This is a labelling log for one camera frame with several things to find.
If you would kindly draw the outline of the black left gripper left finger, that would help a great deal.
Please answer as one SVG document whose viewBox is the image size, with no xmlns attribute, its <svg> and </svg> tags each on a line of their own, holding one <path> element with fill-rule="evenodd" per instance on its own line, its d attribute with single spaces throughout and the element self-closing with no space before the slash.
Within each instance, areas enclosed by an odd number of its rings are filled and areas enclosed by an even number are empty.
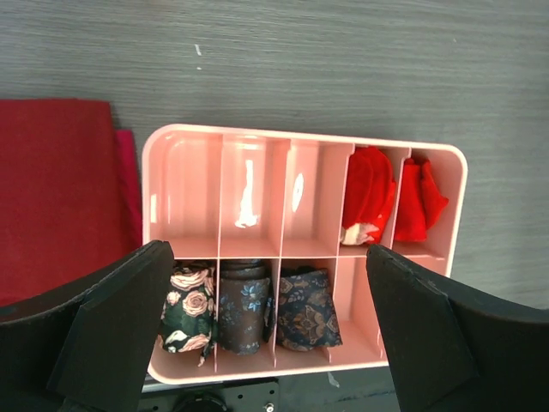
<svg viewBox="0 0 549 412">
<path fill-rule="evenodd" d="M 154 240 L 1 309 L 3 411 L 135 411 L 174 255 Z"/>
</svg>

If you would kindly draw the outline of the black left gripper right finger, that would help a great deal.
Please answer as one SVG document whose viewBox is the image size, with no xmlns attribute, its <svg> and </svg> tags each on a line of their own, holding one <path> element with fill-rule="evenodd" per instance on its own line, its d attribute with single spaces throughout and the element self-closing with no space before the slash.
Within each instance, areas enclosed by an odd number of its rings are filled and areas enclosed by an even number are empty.
<svg viewBox="0 0 549 412">
<path fill-rule="evenodd" d="M 546 411 L 548 312 L 441 276 L 381 245 L 366 271 L 403 411 Z"/>
</svg>

